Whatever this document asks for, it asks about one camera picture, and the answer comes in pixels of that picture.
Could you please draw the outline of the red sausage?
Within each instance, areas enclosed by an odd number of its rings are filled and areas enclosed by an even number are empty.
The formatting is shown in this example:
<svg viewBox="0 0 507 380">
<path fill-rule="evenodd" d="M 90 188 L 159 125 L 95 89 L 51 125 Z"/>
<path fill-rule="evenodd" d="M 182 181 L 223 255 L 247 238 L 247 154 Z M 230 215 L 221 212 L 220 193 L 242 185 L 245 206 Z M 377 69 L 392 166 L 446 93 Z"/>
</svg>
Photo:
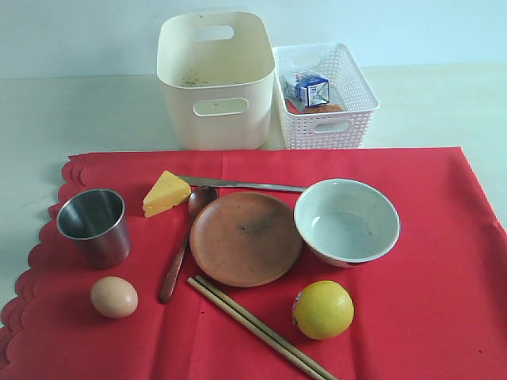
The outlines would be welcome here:
<svg viewBox="0 0 507 380">
<path fill-rule="evenodd" d="M 290 112 L 291 114 L 294 114 L 294 115 L 304 114 L 304 107 L 298 101 L 286 98 L 285 105 L 286 105 L 288 112 Z"/>
</svg>

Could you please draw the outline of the orange fried nugget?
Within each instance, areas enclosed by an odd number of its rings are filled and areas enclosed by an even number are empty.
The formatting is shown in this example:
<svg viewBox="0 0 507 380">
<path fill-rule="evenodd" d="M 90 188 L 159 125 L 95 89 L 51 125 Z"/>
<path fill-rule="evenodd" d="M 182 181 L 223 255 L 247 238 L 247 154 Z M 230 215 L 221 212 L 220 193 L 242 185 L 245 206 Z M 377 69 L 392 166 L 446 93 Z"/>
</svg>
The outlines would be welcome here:
<svg viewBox="0 0 507 380">
<path fill-rule="evenodd" d="M 305 107 L 304 114 L 344 112 L 345 110 L 339 104 L 320 104 L 314 107 Z"/>
</svg>

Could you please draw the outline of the blue white milk carton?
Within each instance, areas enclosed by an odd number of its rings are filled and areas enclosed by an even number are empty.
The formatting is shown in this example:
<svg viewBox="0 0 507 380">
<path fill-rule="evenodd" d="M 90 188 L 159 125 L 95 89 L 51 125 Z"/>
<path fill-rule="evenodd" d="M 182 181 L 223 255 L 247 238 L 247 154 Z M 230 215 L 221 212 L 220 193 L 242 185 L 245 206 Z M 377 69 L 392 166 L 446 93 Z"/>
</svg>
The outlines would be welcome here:
<svg viewBox="0 0 507 380">
<path fill-rule="evenodd" d="M 282 89 L 289 99 L 304 107 L 330 103 L 330 83 L 312 70 L 286 72 L 282 75 Z"/>
</svg>

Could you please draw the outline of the yellow lemon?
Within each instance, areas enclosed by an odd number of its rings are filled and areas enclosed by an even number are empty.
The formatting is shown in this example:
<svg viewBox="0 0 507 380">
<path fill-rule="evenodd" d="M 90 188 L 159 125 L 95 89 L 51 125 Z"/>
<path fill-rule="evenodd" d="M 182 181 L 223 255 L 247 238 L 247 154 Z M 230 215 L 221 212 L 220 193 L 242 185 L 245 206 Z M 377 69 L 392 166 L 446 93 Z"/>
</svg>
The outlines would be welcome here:
<svg viewBox="0 0 507 380">
<path fill-rule="evenodd" d="M 332 280 L 313 282 L 296 296 L 292 322 L 312 340 L 327 340 L 342 334 L 351 324 L 355 306 L 348 291 Z"/>
</svg>

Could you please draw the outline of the brown wooden plate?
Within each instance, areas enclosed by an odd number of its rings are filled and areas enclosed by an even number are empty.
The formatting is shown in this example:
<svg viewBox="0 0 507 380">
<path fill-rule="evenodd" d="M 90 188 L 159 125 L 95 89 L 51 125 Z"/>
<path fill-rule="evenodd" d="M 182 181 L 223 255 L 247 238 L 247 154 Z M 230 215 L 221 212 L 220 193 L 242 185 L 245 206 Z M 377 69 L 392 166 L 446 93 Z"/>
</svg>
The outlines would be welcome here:
<svg viewBox="0 0 507 380">
<path fill-rule="evenodd" d="M 190 232 L 198 267 L 232 287 L 256 287 L 283 276 L 298 260 L 303 240 L 292 209 L 259 192 L 236 192 L 207 205 Z"/>
</svg>

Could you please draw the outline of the dark wooden spoon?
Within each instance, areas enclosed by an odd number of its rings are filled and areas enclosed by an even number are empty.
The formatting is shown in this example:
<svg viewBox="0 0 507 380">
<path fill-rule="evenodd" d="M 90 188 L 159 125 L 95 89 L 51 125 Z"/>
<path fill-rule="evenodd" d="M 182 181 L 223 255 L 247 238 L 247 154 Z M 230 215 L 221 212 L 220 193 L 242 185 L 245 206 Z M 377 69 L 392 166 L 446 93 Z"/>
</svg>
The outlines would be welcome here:
<svg viewBox="0 0 507 380">
<path fill-rule="evenodd" d="M 218 197 L 217 191 L 208 185 L 195 188 L 188 199 L 188 225 L 185 230 L 184 239 L 169 267 L 166 277 L 158 293 L 158 300 L 161 304 L 166 304 L 171 296 L 177 282 L 177 277 L 185 257 L 185 251 L 189 243 L 189 234 L 193 222 L 198 214 Z"/>
</svg>

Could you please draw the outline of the red scalloped table cloth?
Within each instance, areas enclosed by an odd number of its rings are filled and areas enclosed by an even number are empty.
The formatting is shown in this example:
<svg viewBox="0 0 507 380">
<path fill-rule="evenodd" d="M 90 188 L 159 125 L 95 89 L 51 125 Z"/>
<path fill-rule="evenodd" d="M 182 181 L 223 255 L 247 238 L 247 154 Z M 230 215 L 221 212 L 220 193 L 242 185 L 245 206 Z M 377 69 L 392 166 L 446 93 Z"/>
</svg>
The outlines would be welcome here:
<svg viewBox="0 0 507 380">
<path fill-rule="evenodd" d="M 187 259 L 171 301 L 159 284 L 186 225 L 183 207 L 153 218 L 144 196 L 163 170 L 308 186 L 350 178 L 381 191 L 401 221 L 396 246 L 354 268 L 303 250 L 273 283 L 227 293 L 340 379 L 503 379 L 506 234 L 458 147 L 88 153 L 63 167 L 59 199 L 111 188 L 125 199 L 132 252 L 110 274 L 139 295 L 130 317 L 91 305 L 102 272 L 48 222 L 17 297 L 2 311 L 4 379 L 302 379 L 304 373 L 192 289 Z M 292 322 L 298 293 L 332 280 L 355 306 L 340 335 L 312 340 Z"/>
</svg>

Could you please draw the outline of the white ceramic bowl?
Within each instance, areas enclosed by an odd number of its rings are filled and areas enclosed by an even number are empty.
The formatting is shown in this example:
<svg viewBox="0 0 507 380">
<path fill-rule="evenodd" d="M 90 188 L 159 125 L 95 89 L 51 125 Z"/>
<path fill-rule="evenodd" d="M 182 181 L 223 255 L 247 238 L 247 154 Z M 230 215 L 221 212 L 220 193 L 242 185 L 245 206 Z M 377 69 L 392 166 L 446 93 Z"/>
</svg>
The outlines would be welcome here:
<svg viewBox="0 0 507 380">
<path fill-rule="evenodd" d="M 384 256 L 401 230 L 391 201 L 377 189 L 350 179 L 311 185 L 296 201 L 294 220 L 317 258 L 341 268 Z"/>
</svg>

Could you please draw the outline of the upper wooden chopstick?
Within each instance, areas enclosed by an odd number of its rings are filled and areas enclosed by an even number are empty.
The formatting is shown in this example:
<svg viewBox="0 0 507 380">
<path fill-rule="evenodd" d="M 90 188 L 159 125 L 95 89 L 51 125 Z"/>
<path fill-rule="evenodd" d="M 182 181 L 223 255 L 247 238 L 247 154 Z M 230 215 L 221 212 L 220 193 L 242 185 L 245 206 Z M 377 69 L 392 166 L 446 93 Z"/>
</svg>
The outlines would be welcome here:
<svg viewBox="0 0 507 380">
<path fill-rule="evenodd" d="M 273 329 L 267 326 L 260 319 L 255 317 L 250 311 L 248 311 L 245 307 L 239 305 L 235 300 L 222 292 L 218 287 L 213 285 L 210 281 L 206 280 L 203 276 L 197 275 L 194 278 L 198 283 L 205 286 L 208 290 L 210 290 L 214 295 L 216 295 L 220 300 L 224 301 L 227 305 L 231 306 L 235 311 L 238 311 L 243 317 L 245 317 L 248 321 L 253 322 L 257 327 L 259 327 L 262 331 L 267 333 L 270 337 L 272 337 L 277 343 L 282 344 L 284 348 L 287 348 L 290 353 L 295 354 L 297 358 L 301 359 L 305 362 L 305 364 L 309 364 L 310 367 L 316 370 L 319 374 L 321 374 L 325 379 L 332 380 L 337 379 L 336 376 L 331 374 L 328 370 L 310 358 L 308 355 L 301 352 L 294 345 L 290 344 L 287 340 L 285 340 L 280 334 L 275 332 Z"/>
</svg>

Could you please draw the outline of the wooden chopstick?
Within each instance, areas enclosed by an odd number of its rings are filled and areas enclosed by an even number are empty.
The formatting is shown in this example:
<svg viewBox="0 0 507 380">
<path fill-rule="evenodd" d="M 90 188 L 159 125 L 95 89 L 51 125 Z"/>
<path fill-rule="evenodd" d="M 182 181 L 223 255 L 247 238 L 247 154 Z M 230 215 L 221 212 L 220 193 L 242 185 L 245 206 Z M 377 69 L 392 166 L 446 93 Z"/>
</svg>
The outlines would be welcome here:
<svg viewBox="0 0 507 380">
<path fill-rule="evenodd" d="M 262 331 L 259 327 L 257 327 L 253 322 L 248 321 L 245 317 L 243 317 L 238 311 L 235 311 L 231 306 L 227 305 L 224 301 L 220 300 L 216 295 L 214 295 L 210 290 L 208 290 L 205 286 L 198 283 L 194 278 L 188 278 L 187 283 L 193 287 L 196 291 L 201 293 L 207 300 L 211 301 L 213 304 L 218 306 L 222 311 L 224 311 L 227 315 L 232 317 L 235 321 L 241 324 L 243 327 L 247 328 L 251 333 L 253 333 L 256 337 L 266 343 L 270 348 L 275 350 L 277 353 L 282 355 L 286 360 L 288 360 L 291 364 L 298 367 L 302 372 L 308 375 L 312 379 L 321 379 L 325 378 L 319 374 L 316 370 L 312 369 L 309 364 L 305 364 L 304 361 L 297 358 L 295 354 L 289 352 L 287 348 L 284 348 L 282 344 L 277 343 L 272 337 L 270 337 L 266 332 Z"/>
<path fill-rule="evenodd" d="M 194 278 L 198 283 L 205 286 L 208 290 L 210 290 L 214 295 L 216 295 L 220 300 L 224 301 L 227 305 L 231 306 L 235 311 L 238 311 L 243 317 L 245 317 L 248 321 L 253 322 L 257 327 L 259 327 L 262 331 L 267 333 L 270 337 L 272 337 L 277 343 L 282 344 L 284 348 L 287 348 L 290 353 L 295 354 L 297 358 L 301 359 L 305 362 L 305 364 L 309 364 L 310 367 L 316 370 L 319 374 L 321 374 L 325 379 L 332 380 L 337 379 L 336 376 L 331 374 L 328 370 L 310 358 L 308 355 L 301 352 L 294 345 L 290 344 L 287 340 L 285 340 L 280 334 L 275 332 L 273 329 L 267 326 L 260 319 L 255 317 L 250 311 L 248 311 L 245 307 L 239 305 L 235 300 L 222 292 L 218 287 L 213 285 L 210 281 L 206 280 L 203 276 L 197 275 Z"/>
</svg>

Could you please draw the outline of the white woven plastic basket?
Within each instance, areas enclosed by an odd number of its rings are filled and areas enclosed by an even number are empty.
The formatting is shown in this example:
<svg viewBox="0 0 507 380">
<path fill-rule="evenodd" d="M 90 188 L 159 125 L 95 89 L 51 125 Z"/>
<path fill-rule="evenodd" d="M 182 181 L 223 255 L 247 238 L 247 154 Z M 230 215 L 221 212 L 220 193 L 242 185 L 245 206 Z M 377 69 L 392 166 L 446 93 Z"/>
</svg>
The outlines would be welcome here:
<svg viewBox="0 0 507 380">
<path fill-rule="evenodd" d="M 357 148 L 379 102 L 340 43 L 275 47 L 275 94 L 288 149 Z"/>
</svg>

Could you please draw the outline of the cream plastic tub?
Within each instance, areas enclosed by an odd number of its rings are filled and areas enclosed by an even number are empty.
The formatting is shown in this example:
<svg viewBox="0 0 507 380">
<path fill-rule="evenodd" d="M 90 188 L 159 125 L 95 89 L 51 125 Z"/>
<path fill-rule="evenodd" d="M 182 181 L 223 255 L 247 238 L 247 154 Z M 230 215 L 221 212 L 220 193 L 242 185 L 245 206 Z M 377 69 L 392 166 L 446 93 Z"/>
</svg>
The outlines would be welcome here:
<svg viewBox="0 0 507 380">
<path fill-rule="evenodd" d="M 162 25 L 157 76 L 187 150 L 257 149 L 269 136 L 275 63 L 259 16 L 187 13 Z"/>
</svg>

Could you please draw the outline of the stainless steel cup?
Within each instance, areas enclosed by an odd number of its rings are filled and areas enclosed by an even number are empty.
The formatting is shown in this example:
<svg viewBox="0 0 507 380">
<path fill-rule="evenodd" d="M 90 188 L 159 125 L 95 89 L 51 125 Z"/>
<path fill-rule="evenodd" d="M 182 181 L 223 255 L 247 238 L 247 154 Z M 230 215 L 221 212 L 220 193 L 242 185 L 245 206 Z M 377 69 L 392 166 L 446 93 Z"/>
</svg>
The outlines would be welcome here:
<svg viewBox="0 0 507 380">
<path fill-rule="evenodd" d="M 56 225 L 91 268 L 116 267 L 131 252 L 125 202 L 112 189 L 92 188 L 73 196 L 60 208 Z"/>
</svg>

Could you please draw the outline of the brown egg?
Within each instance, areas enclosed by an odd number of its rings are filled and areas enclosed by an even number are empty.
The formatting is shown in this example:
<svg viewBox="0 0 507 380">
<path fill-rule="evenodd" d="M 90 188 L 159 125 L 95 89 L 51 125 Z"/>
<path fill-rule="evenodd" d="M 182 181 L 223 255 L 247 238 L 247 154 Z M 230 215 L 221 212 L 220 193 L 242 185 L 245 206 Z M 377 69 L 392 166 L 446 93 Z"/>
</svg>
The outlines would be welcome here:
<svg viewBox="0 0 507 380">
<path fill-rule="evenodd" d="M 127 280 L 106 276 L 91 287 L 90 301 L 101 315 L 118 319 L 132 315 L 139 299 L 136 289 Z"/>
</svg>

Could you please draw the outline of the lower wooden chopstick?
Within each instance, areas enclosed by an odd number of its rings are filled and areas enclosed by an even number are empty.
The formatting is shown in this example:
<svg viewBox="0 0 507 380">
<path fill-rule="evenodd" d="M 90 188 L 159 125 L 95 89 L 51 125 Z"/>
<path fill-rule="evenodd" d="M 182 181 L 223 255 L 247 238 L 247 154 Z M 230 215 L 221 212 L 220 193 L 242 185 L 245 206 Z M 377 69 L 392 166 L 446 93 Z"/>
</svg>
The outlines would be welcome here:
<svg viewBox="0 0 507 380">
<path fill-rule="evenodd" d="M 295 354 L 289 352 L 287 348 L 284 348 L 282 344 L 277 343 L 272 337 L 270 337 L 266 332 L 262 331 L 259 327 L 257 327 L 253 322 L 248 321 L 245 317 L 243 317 L 238 311 L 235 311 L 231 306 L 227 305 L 224 301 L 220 300 L 216 295 L 214 295 L 210 290 L 208 290 L 205 286 L 198 283 L 194 278 L 188 278 L 187 283 L 193 287 L 196 291 L 201 293 L 207 300 L 211 301 L 213 304 L 218 306 L 222 311 L 224 311 L 227 315 L 232 317 L 235 321 L 241 324 L 243 327 L 247 328 L 251 333 L 253 333 L 256 337 L 266 343 L 270 348 L 275 350 L 277 353 L 282 355 L 286 360 L 288 360 L 291 364 L 298 367 L 302 372 L 308 375 L 312 379 L 321 379 L 325 378 L 319 374 L 316 370 L 312 369 L 309 364 L 305 364 L 304 361 L 297 358 Z"/>
</svg>

